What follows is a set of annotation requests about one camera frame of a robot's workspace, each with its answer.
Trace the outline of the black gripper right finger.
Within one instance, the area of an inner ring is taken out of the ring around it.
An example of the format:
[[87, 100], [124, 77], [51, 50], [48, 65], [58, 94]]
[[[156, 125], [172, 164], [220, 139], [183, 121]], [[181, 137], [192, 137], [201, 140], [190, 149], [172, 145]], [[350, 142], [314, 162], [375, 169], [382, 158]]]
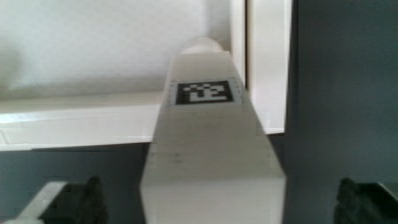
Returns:
[[398, 183], [357, 183], [337, 188], [334, 224], [398, 224]]

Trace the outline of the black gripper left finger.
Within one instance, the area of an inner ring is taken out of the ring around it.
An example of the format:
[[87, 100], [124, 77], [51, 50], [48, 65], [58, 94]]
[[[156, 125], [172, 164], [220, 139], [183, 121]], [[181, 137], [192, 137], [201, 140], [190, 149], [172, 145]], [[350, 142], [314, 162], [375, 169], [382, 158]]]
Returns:
[[99, 177], [48, 182], [10, 224], [108, 224]]

